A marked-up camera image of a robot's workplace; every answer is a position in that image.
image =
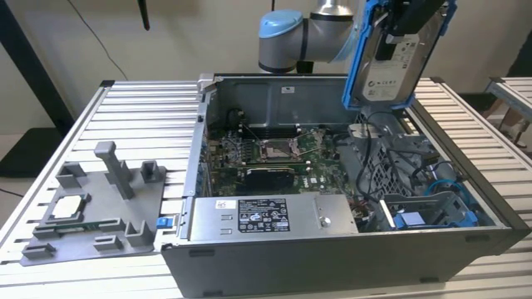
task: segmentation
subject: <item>warning label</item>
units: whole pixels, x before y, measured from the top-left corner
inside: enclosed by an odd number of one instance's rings
[[[396,99],[417,45],[417,34],[405,34],[402,41],[396,45],[392,58],[372,61],[362,89],[364,97],[369,101]]]
[[[289,232],[285,199],[240,199],[240,232]]]

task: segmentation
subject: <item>gray 3d printed holder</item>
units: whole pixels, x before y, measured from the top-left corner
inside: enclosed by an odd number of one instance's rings
[[[93,151],[108,172],[62,165],[60,187],[22,250],[22,266],[153,251],[166,169],[144,161],[129,170],[114,150],[114,142],[104,141]]]

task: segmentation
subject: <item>blue cable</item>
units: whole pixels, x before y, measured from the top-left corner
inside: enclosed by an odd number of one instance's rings
[[[470,204],[469,193],[465,191],[465,189],[461,187],[461,185],[457,182],[452,181],[450,179],[440,179],[436,182],[433,182],[430,184],[430,186],[426,188],[426,191],[425,191],[425,193],[422,195],[428,196],[430,194],[430,191],[432,191],[433,187],[437,184],[440,184],[440,183],[449,183],[449,184],[452,184],[452,185],[454,185],[457,187],[457,189],[461,191],[461,193],[464,194],[464,196],[466,198],[466,204],[465,205],[469,206],[469,204]]]

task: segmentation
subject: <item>metal slotted table surface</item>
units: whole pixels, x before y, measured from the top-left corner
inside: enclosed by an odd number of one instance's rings
[[[169,172],[161,215],[180,212],[190,134],[196,120],[194,82],[116,82],[100,87],[73,129],[0,231],[0,298],[180,298],[158,254],[21,267],[28,244],[58,183],[64,161],[102,170],[92,149],[114,140],[116,155],[130,168],[156,159]],[[444,83],[422,79],[417,99],[521,218],[532,225],[530,161],[480,118]],[[156,243],[172,237],[160,230]],[[532,238],[505,254],[477,259],[446,283],[284,298],[530,298]]]
[[[532,78],[492,78],[486,91],[504,99],[532,121]]]

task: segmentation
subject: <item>white wall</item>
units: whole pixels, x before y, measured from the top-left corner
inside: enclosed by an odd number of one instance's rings
[[[506,75],[517,57],[532,30],[532,1],[457,0],[457,3],[457,13],[424,75],[442,77],[457,92],[480,92],[489,77]]]
[[[269,0],[148,0],[150,31],[133,0],[72,0],[130,80],[194,80],[202,72],[256,72],[257,24]],[[277,0],[306,14],[314,0]],[[104,79],[122,79],[65,0],[8,0],[62,97],[80,113]],[[425,75],[460,92],[502,76],[532,28],[530,0],[458,0]],[[344,65],[317,64],[317,72]]]
[[[24,81],[5,49],[0,47],[0,135],[53,127],[52,120]]]

